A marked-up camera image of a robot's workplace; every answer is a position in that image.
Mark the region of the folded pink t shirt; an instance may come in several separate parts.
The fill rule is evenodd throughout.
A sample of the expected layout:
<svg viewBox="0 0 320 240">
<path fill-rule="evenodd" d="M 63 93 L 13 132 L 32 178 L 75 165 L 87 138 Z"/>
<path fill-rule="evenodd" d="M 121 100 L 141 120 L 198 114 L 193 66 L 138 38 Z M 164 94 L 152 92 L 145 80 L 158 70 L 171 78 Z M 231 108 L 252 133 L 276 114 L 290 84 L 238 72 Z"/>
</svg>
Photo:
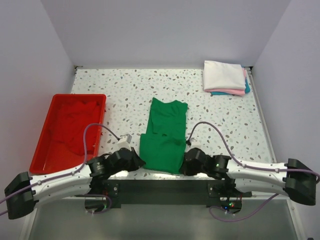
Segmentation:
<svg viewBox="0 0 320 240">
<path fill-rule="evenodd" d="M 243 67 L 223 71 L 205 69 L 203 73 L 203 90 L 212 95 L 244 96 L 247 85 L 247 74 Z"/>
</svg>

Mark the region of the red plastic bin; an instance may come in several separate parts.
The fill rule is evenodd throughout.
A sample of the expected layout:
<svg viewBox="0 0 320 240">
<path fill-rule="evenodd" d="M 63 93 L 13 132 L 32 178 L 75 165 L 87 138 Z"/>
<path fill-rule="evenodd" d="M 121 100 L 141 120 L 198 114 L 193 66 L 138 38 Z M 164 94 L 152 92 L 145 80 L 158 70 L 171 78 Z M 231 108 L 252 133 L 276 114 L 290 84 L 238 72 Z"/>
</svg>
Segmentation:
<svg viewBox="0 0 320 240">
<path fill-rule="evenodd" d="M 56 94 L 53 96 L 42 131 L 35 149 L 29 172 L 34 175 L 56 173 L 76 167 L 83 163 L 84 154 L 77 155 L 69 151 L 63 143 L 53 141 L 50 127 L 57 118 L 59 108 L 68 100 L 83 102 L 97 101 L 101 105 L 98 123 L 89 124 L 83 133 L 83 147 L 87 158 L 97 156 L 102 135 L 99 124 L 103 123 L 107 97 L 104 94 Z"/>
</svg>

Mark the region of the folded white t shirt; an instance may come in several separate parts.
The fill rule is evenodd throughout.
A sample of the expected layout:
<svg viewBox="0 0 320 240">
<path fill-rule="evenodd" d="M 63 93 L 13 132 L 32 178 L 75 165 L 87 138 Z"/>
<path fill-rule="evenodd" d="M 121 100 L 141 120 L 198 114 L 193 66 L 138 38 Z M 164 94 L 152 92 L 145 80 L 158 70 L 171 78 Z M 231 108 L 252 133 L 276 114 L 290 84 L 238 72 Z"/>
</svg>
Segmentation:
<svg viewBox="0 0 320 240">
<path fill-rule="evenodd" d="M 217 89 L 244 90 L 246 88 L 244 69 L 240 64 L 212 60 L 204 61 L 203 89 L 210 92 Z"/>
</svg>

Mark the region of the folded teal t shirt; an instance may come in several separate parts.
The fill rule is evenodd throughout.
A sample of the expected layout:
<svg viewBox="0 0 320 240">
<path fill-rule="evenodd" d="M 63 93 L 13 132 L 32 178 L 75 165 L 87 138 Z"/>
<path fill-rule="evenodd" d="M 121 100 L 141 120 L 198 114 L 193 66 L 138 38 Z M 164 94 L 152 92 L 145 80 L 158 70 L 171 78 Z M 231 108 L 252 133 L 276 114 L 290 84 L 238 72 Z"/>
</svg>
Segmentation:
<svg viewBox="0 0 320 240">
<path fill-rule="evenodd" d="M 244 96 L 251 91 L 248 79 L 245 78 L 245 88 L 244 89 L 218 89 L 211 92 L 213 96 L 222 96 L 222 95 L 235 95 L 235 96 Z"/>
</svg>

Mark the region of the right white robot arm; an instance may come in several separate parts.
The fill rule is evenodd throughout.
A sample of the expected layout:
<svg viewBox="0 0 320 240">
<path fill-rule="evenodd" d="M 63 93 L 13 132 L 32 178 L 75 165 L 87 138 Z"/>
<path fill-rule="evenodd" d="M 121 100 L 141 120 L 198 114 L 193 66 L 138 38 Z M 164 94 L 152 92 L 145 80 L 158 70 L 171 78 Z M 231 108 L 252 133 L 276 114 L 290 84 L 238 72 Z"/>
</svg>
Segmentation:
<svg viewBox="0 0 320 240">
<path fill-rule="evenodd" d="M 238 192 L 263 192 L 288 196 L 301 205 L 316 204 L 319 176 L 293 158 L 286 163 L 250 163 L 227 155 L 210 156 L 199 148 L 192 148 L 184 154 L 179 172 L 185 176 L 203 173 L 225 180 L 222 189 L 230 197 Z"/>
</svg>

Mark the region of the green t shirt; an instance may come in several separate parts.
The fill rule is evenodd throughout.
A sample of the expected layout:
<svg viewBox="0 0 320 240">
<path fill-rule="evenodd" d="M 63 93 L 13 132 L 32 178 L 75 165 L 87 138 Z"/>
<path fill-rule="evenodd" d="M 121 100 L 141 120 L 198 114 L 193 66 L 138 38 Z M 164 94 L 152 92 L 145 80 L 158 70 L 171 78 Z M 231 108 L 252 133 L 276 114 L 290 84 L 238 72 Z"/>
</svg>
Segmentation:
<svg viewBox="0 0 320 240">
<path fill-rule="evenodd" d="M 139 143 L 145 169 L 179 173 L 186 149 L 187 110 L 188 104 L 178 100 L 165 103 L 152 99 L 146 132 Z"/>
</svg>

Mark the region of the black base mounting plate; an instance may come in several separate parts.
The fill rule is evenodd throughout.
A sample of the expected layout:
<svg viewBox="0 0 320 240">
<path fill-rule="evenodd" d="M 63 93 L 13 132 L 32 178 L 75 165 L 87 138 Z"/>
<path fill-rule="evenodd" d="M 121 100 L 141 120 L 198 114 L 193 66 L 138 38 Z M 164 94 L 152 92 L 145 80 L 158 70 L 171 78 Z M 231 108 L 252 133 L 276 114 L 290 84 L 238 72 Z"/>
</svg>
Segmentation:
<svg viewBox="0 0 320 240">
<path fill-rule="evenodd" d="M 120 208 L 122 205 L 202 205 L 206 207 L 227 205 L 227 201 L 240 197 L 250 198 L 252 192 L 245 193 L 235 189 L 233 180 L 105 180 L 94 186 L 90 195 L 103 194 L 102 197 L 87 197 L 86 210 L 101 212 L 104 208 Z"/>
</svg>

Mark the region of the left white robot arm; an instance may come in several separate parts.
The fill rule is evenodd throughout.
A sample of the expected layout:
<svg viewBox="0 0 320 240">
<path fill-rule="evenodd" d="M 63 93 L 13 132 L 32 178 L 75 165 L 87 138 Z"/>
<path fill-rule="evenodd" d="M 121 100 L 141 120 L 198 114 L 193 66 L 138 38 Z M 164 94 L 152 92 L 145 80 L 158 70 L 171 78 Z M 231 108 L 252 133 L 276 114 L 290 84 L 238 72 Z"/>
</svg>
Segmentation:
<svg viewBox="0 0 320 240">
<path fill-rule="evenodd" d="M 19 173 L 4 189 L 6 213 L 10 220 L 22 218 L 37 207 L 73 196 L 105 198 L 113 190 L 108 179 L 121 171 L 133 172 L 145 165 L 134 148 L 93 157 L 85 164 L 44 175 Z"/>
</svg>

